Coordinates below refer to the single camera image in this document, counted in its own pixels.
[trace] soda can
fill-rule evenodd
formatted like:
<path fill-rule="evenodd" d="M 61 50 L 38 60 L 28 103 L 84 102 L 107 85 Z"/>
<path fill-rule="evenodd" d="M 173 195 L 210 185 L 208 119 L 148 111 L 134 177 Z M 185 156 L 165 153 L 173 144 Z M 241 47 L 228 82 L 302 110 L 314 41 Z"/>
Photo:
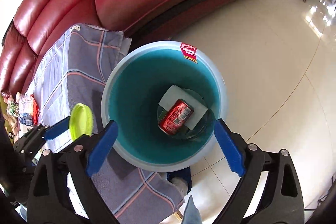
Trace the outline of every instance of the soda can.
<path fill-rule="evenodd" d="M 167 135 L 175 135 L 193 113 L 193 108 L 186 101 L 178 99 L 159 122 L 159 128 Z"/>

